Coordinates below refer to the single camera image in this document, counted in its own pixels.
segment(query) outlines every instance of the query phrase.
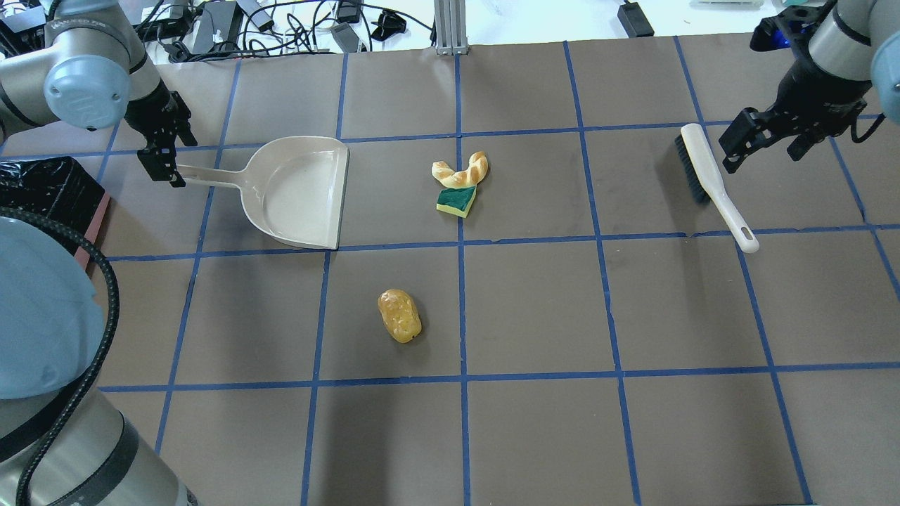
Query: blue joint cap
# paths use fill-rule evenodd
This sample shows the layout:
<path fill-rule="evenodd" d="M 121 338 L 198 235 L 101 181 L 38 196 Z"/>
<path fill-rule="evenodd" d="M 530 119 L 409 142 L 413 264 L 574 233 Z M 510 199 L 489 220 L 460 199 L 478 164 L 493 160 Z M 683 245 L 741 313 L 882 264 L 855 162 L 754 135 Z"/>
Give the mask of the blue joint cap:
<path fill-rule="evenodd" d="M 44 13 L 50 9 L 53 0 L 40 0 L 44 7 Z M 56 16 L 71 16 L 75 14 L 92 13 L 107 7 L 117 5 L 119 0 L 62 0 L 57 7 Z"/>
<path fill-rule="evenodd" d="M 887 38 L 872 59 L 872 85 L 885 116 L 900 124 L 900 32 Z"/>
<path fill-rule="evenodd" d="M 44 97 L 57 117 L 76 127 L 99 130 L 125 116 L 131 79 L 111 59 L 79 55 L 53 66 L 44 80 Z"/>

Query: white dustpan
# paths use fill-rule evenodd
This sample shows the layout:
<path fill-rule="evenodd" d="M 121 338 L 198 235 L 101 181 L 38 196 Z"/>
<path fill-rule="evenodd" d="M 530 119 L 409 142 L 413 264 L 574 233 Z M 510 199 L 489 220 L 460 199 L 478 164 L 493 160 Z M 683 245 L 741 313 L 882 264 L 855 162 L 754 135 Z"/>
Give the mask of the white dustpan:
<path fill-rule="evenodd" d="M 243 170 L 178 165 L 188 183 L 240 190 L 244 214 L 275 240 L 298 248 L 338 247 L 347 146 L 330 137 L 282 137 Z"/>

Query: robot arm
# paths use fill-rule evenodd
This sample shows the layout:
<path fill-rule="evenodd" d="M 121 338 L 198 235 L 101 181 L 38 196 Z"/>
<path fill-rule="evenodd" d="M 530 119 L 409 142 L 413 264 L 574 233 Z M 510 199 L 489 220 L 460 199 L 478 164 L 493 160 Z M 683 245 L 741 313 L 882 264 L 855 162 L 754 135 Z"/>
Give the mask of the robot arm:
<path fill-rule="evenodd" d="M 45 49 L 0 61 L 3 141 L 56 120 L 92 131 L 124 117 L 147 139 L 138 158 L 150 178 L 184 186 L 175 138 L 196 146 L 191 112 L 166 88 L 117 0 L 57 0 L 49 9 Z"/>
<path fill-rule="evenodd" d="M 900 123 L 900 0 L 831 0 L 822 8 L 789 7 L 762 20 L 751 49 L 790 47 L 796 61 L 778 86 L 775 103 L 747 107 L 719 138 L 723 165 L 735 172 L 755 151 L 786 137 L 795 161 L 816 143 L 853 125 L 874 84 L 884 115 Z M 862 142 L 867 135 L 854 141 Z"/>

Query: yellow potato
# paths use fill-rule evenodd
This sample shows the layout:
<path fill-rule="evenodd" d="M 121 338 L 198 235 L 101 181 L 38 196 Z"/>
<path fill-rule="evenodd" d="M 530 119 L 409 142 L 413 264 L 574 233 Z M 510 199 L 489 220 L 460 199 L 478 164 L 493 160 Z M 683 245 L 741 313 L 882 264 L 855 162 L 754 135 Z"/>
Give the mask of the yellow potato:
<path fill-rule="evenodd" d="M 402 290 L 392 288 L 378 297 L 378 311 L 382 314 L 384 328 L 400 343 L 408 343 L 422 331 L 422 320 L 412 297 Z"/>

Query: sponge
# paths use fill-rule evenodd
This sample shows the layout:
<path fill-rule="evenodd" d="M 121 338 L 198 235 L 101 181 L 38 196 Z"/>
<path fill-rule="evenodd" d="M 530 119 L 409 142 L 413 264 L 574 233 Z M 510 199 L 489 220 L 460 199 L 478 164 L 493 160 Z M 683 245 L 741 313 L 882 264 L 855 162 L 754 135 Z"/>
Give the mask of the sponge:
<path fill-rule="evenodd" d="M 446 188 L 437 196 L 437 210 L 465 218 L 475 202 L 476 186 L 468 188 Z"/>

